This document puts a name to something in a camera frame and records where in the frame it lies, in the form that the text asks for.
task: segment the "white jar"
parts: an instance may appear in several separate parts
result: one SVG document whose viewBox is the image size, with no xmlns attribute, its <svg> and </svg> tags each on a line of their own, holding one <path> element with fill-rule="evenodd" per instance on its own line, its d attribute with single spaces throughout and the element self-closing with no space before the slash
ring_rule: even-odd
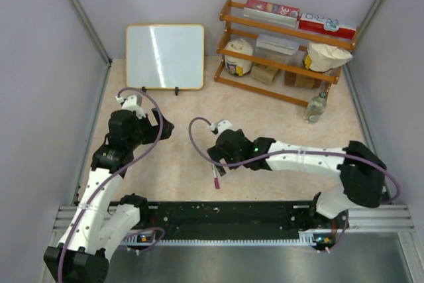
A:
<svg viewBox="0 0 424 283">
<path fill-rule="evenodd" d="M 229 41 L 225 46 L 225 50 L 246 54 L 248 56 L 253 55 L 253 47 L 249 42 L 241 38 Z M 234 74 L 235 76 L 243 76 L 252 68 L 252 62 L 226 55 L 225 67 L 231 74 Z"/>
</svg>

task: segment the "wooden spice rack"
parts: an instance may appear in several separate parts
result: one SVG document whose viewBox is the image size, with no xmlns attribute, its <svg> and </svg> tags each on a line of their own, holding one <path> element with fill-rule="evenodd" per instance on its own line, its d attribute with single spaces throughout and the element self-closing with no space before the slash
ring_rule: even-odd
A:
<svg viewBox="0 0 424 283">
<path fill-rule="evenodd" d="M 296 74 L 301 74 L 303 76 L 309 76 L 309 77 L 314 78 L 314 79 L 323 80 L 324 83 L 325 83 L 325 89 L 326 89 L 327 95 L 329 93 L 331 86 L 333 84 L 337 84 L 337 82 L 339 81 L 340 76 L 341 76 L 342 67 L 337 68 L 335 70 L 335 72 L 333 72 L 332 75 L 322 74 L 322 73 L 312 72 L 312 71 L 306 70 L 305 68 L 298 68 L 298 67 L 295 67 L 295 66 L 290 66 L 290 65 L 279 63 L 279 62 L 276 62 L 276 61 L 267 60 L 265 58 L 260 58 L 260 57 L 257 57 L 257 56 L 249 56 L 249 55 L 246 55 L 246 54 L 241 54 L 241 53 L 238 53 L 238 52 L 225 50 L 225 46 L 227 45 L 228 41 L 230 41 L 230 37 L 231 37 L 232 34 L 237 35 L 237 36 L 244 36 L 244 37 L 252 38 L 252 39 L 258 38 L 258 34 L 254 34 L 254 33 L 251 33 L 251 32 L 246 32 L 246 31 L 242 31 L 242 30 L 239 30 L 239 29 L 232 28 L 232 23 L 250 26 L 250 27 L 255 27 L 255 28 L 262 29 L 262 30 L 268 30 L 268 31 L 279 33 L 279 34 L 286 34 L 286 35 L 294 36 L 294 37 L 297 37 L 297 38 L 307 39 L 307 40 L 310 40 L 310 41 L 313 41 L 313 42 L 325 43 L 325 44 L 329 44 L 331 46 L 338 46 L 339 48 L 344 48 L 348 51 L 352 51 L 356 46 L 356 42 L 357 42 L 357 38 L 358 38 L 358 29 L 356 30 L 356 34 L 355 34 L 354 38 L 350 42 L 347 42 L 347 41 L 339 40 L 337 38 L 333 38 L 333 37 L 330 37 L 330 36 L 324 36 L 324 35 L 320 35 L 320 34 L 312 34 L 312 33 L 305 32 L 305 31 L 302 31 L 302 30 L 299 30 L 299 29 L 285 28 L 285 27 L 271 25 L 271 24 L 268 24 L 268 23 L 263 23 L 263 22 L 260 22 L 260 21 L 255 21 L 255 20 L 251 20 L 251 19 L 247 19 L 247 18 L 232 16 L 231 15 L 231 7 L 243 9 L 244 3 L 237 3 L 237 2 L 234 2 L 234 1 L 231 1 L 231 0 L 227 0 L 227 2 L 225 3 L 224 7 L 221 10 L 221 13 L 219 14 L 219 20 L 225 21 L 225 31 L 224 31 L 224 34 L 223 34 L 221 40 L 218 43 L 217 52 L 219 54 L 222 54 L 223 58 L 221 60 L 221 63 L 219 64 L 218 70 L 215 73 L 214 80 L 216 82 L 229 84 L 229 85 L 232 85 L 232 86 L 235 86 L 235 87 L 239 87 L 241 89 L 246 89 L 248 91 L 253 91 L 253 92 L 264 94 L 264 95 L 267 95 L 267 96 L 270 96 L 270 97 L 275 97 L 277 99 L 281 99 L 281 100 L 284 100 L 284 101 L 287 101 L 287 102 L 290 102 L 290 103 L 298 104 L 298 105 L 301 105 L 301 106 L 304 106 L 304 107 L 306 107 L 308 102 L 309 102 L 309 101 L 304 101 L 302 99 L 297 99 L 295 97 L 290 97 L 288 95 L 276 93 L 276 92 L 273 92 L 273 91 L 268 91 L 267 89 L 261 89 L 259 87 L 247 85 L 247 84 L 241 83 L 237 80 L 230 80 L 228 78 L 222 77 L 221 72 L 223 71 L 223 69 L 225 67 L 224 55 L 228 55 L 228 56 L 234 56 L 235 58 L 241 58 L 241 59 L 244 59 L 244 60 L 248 60 L 248 61 L 251 61 L 251 62 L 254 62 L 254 63 L 257 63 L 257 64 L 264 64 L 264 65 L 267 65 L 267 66 L 277 67 L 281 70 L 287 70 L 287 71 L 290 71 L 290 72 L 294 72 Z M 299 50 L 306 51 L 307 49 L 304 46 L 300 46 Z"/>
</svg>

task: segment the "whiteboard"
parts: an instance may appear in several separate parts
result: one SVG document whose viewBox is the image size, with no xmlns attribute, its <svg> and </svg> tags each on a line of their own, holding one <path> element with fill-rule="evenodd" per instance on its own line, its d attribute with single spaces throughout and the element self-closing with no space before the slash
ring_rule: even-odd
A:
<svg viewBox="0 0 424 283">
<path fill-rule="evenodd" d="M 200 89 L 204 55 L 202 25 L 130 25 L 127 85 L 146 89 Z"/>
</svg>

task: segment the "black panel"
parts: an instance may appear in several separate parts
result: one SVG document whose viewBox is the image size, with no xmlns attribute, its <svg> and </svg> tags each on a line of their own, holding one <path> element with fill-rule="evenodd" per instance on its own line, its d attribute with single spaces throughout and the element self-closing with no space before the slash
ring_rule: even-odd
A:
<svg viewBox="0 0 424 283">
<path fill-rule="evenodd" d="M 58 265 L 61 248 L 47 247 L 44 262 L 55 281 L 58 281 Z M 62 269 L 64 283 L 102 283 L 106 279 L 109 261 L 102 251 L 96 255 L 84 252 L 66 251 Z"/>
<path fill-rule="evenodd" d="M 162 201 L 150 202 L 149 222 L 165 229 L 165 239 L 298 239 L 298 231 L 331 229 L 331 220 L 315 213 L 312 201 Z M 335 219 L 343 227 L 342 213 Z"/>
<path fill-rule="evenodd" d="M 376 165 L 386 169 L 386 165 L 358 141 L 351 141 L 349 146 L 343 149 L 347 154 L 367 159 Z M 384 174 L 377 169 L 356 160 L 345 158 L 343 164 L 338 165 L 341 171 L 340 179 L 344 193 L 350 201 L 362 207 L 377 208 L 384 187 Z"/>
</svg>

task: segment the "wooden shelf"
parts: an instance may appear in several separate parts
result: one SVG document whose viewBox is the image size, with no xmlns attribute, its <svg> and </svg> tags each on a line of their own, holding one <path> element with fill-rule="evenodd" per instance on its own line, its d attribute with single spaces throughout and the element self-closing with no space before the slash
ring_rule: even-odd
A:
<svg viewBox="0 0 424 283">
<path fill-rule="evenodd" d="M 277 99 L 282 99 L 284 101 L 289 101 L 291 103 L 298 104 L 298 105 L 301 105 L 301 106 L 307 106 L 307 104 L 308 104 L 308 101 L 304 101 L 304 100 L 297 99 L 297 98 L 294 98 L 294 97 L 290 97 L 290 96 L 287 96 L 287 95 L 284 95 L 284 94 L 276 93 L 275 91 L 270 91 L 270 90 L 267 90 L 267 89 L 264 89 L 264 88 L 259 88 L 259 87 L 255 87 L 255 86 L 252 86 L 252 85 L 247 85 L 247 84 L 243 83 L 243 81 L 240 81 L 240 80 L 237 81 L 237 80 L 231 80 L 229 78 L 224 78 L 223 76 L 221 76 L 221 72 L 222 72 L 223 68 L 225 67 L 224 55 L 226 55 L 226 56 L 234 56 L 235 58 L 241 58 L 241 59 L 244 59 L 244 60 L 248 60 L 248 61 L 251 61 L 251 62 L 254 62 L 254 63 L 257 63 L 257 64 L 264 64 L 264 65 L 267 65 L 267 66 L 277 67 L 281 70 L 286 70 L 286 71 L 290 71 L 290 72 L 300 74 L 300 75 L 303 75 L 303 76 L 309 76 L 311 78 L 322 80 L 322 81 L 325 82 L 325 91 L 327 92 L 327 95 L 329 93 L 331 86 L 333 84 L 337 84 L 337 82 L 339 81 L 340 76 L 341 76 L 341 67 L 337 68 L 335 70 L 335 72 L 333 72 L 332 75 L 322 74 L 322 73 L 319 73 L 319 72 L 313 72 L 313 71 L 310 71 L 310 70 L 306 70 L 305 68 L 299 68 L 297 66 L 290 66 L 290 65 L 287 65 L 287 64 L 279 63 L 277 61 L 268 60 L 268 59 L 257 57 L 257 56 L 249 56 L 249 55 L 246 55 L 246 54 L 241 54 L 241 53 L 238 53 L 238 52 L 225 50 L 225 46 L 228 43 L 228 41 L 230 41 L 232 34 L 237 35 L 237 36 L 243 36 L 243 37 L 251 38 L 251 39 L 257 39 L 258 38 L 258 34 L 254 34 L 254 33 L 251 33 L 251 32 L 246 32 L 246 31 L 243 31 L 243 30 L 232 28 L 231 27 L 232 23 L 237 23 L 237 24 L 245 25 L 245 26 L 249 26 L 249 27 L 260 28 L 262 30 L 269 30 L 269 31 L 276 32 L 276 33 L 279 33 L 279 34 L 286 34 L 286 35 L 289 35 L 289 36 L 294 36 L 294 37 L 297 37 L 297 38 L 303 38 L 303 39 L 307 39 L 307 40 L 314 41 L 314 42 L 325 43 L 325 44 L 329 44 L 329 45 L 332 45 L 332 46 L 338 46 L 340 48 L 344 48 L 344 49 L 349 50 L 349 51 L 352 51 L 354 49 L 354 47 L 356 46 L 356 39 L 357 39 L 357 36 L 358 36 L 358 32 L 356 32 L 352 41 L 348 42 L 348 41 L 343 41 L 341 39 L 330 37 L 330 36 L 313 34 L 313 33 L 305 32 L 305 31 L 302 31 L 302 30 L 284 28 L 284 27 L 280 27 L 280 26 L 276 26 L 276 25 L 271 25 L 271 24 L 268 24 L 268 23 L 262 23 L 262 22 L 259 22 L 259 21 L 254 21 L 254 20 L 251 20 L 251 19 L 232 16 L 231 15 L 231 7 L 243 9 L 244 4 L 243 3 L 237 3 L 237 2 L 234 2 L 234 1 L 231 1 L 231 0 L 227 0 L 226 3 L 224 4 L 224 7 L 221 10 L 221 13 L 219 14 L 219 19 L 221 21 L 225 21 L 225 31 L 224 31 L 224 34 L 223 34 L 223 36 L 221 37 L 221 39 L 218 43 L 217 52 L 223 55 L 223 61 L 221 62 L 221 64 L 218 67 L 217 72 L 215 73 L 215 81 L 225 83 L 225 84 L 229 84 L 229 85 L 232 85 L 232 86 L 235 86 L 235 87 L 240 87 L 242 89 L 247 89 L 249 91 L 253 91 L 253 92 L 256 92 L 256 93 L 275 97 Z M 304 46 L 300 46 L 299 50 L 306 51 L 307 49 Z"/>
<path fill-rule="evenodd" d="M 262 95 L 267 95 L 276 99 L 281 99 L 300 106 L 307 106 L 307 101 L 325 90 L 325 85 L 319 89 L 305 89 L 301 87 L 290 87 L 284 85 L 284 72 L 280 71 L 271 85 L 258 82 L 251 76 L 234 76 L 225 69 L 225 62 L 222 59 L 218 72 L 215 74 L 215 81 L 252 91 Z"/>
<path fill-rule="evenodd" d="M 281 34 L 286 34 L 289 36 L 295 36 L 296 38 L 302 38 L 310 41 L 320 42 L 329 44 L 331 46 L 338 46 L 339 48 L 344 48 L 348 51 L 353 51 L 356 46 L 356 40 L 358 38 L 358 32 L 356 32 L 354 38 L 351 41 L 343 41 L 339 38 L 335 38 L 332 36 L 326 36 L 322 34 L 316 34 L 312 32 L 307 32 L 299 29 L 285 28 L 276 25 L 271 25 L 269 23 L 263 23 L 260 21 L 255 21 L 247 18 L 236 17 L 230 14 L 231 7 L 243 9 L 243 3 L 237 3 L 231 0 L 227 0 L 223 9 L 221 10 L 221 14 L 219 15 L 219 20 L 221 21 L 229 21 L 230 23 L 238 23 L 240 25 L 260 28 L 263 30 L 269 30 L 272 32 L 277 32 Z"/>
<path fill-rule="evenodd" d="M 219 41 L 220 45 L 217 49 L 217 52 L 220 53 L 220 54 L 224 54 L 226 56 L 234 56 L 235 58 L 248 60 L 248 61 L 251 61 L 251 62 L 254 62 L 254 63 L 264 64 L 266 66 L 274 66 L 274 67 L 279 68 L 281 70 L 291 71 L 291 72 L 294 72 L 294 73 L 297 73 L 297 74 L 301 74 L 303 76 L 309 76 L 311 78 L 315 78 L 315 79 L 318 79 L 318 80 L 331 82 L 333 84 L 336 84 L 339 81 L 339 77 L 340 77 L 339 71 L 336 73 L 336 75 L 329 76 L 327 74 L 309 71 L 309 70 L 306 70 L 305 68 L 298 68 L 296 66 L 290 66 L 288 64 L 279 63 L 277 61 L 267 60 L 265 58 L 260 58 L 260 57 L 257 57 L 257 56 L 248 56 L 246 54 L 241 54 L 241 53 L 238 53 L 238 52 L 225 50 L 224 47 L 229 41 L 229 40 L 227 40 L 227 39 L 229 39 L 229 37 L 227 36 L 227 33 L 236 34 L 236 35 L 239 35 L 239 36 L 247 36 L 249 38 L 258 38 L 257 34 L 244 32 L 244 31 L 237 30 L 237 29 L 226 30 L 224 32 L 223 37 L 221 38 L 221 41 Z M 306 47 L 300 46 L 299 50 L 306 51 Z"/>
</svg>

